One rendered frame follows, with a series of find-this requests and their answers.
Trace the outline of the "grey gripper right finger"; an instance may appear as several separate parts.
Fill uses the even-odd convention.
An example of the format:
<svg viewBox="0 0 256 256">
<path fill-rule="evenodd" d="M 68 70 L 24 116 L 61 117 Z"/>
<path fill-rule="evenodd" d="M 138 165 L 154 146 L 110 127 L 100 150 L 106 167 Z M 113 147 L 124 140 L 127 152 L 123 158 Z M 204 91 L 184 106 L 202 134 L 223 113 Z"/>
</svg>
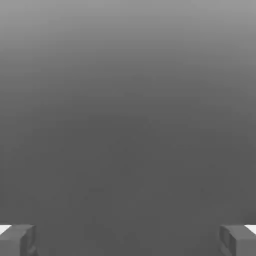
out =
<svg viewBox="0 0 256 256">
<path fill-rule="evenodd" d="M 256 224 L 221 225 L 218 238 L 223 256 L 256 256 Z"/>
</svg>

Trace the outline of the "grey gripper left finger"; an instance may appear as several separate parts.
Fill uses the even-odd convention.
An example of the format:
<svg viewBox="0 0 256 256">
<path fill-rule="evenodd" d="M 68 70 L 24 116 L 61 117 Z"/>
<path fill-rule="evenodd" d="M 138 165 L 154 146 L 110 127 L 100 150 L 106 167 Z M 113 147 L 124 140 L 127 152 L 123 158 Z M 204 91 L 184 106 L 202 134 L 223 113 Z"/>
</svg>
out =
<svg viewBox="0 0 256 256">
<path fill-rule="evenodd" d="M 38 256 L 36 226 L 0 224 L 0 256 Z"/>
</svg>

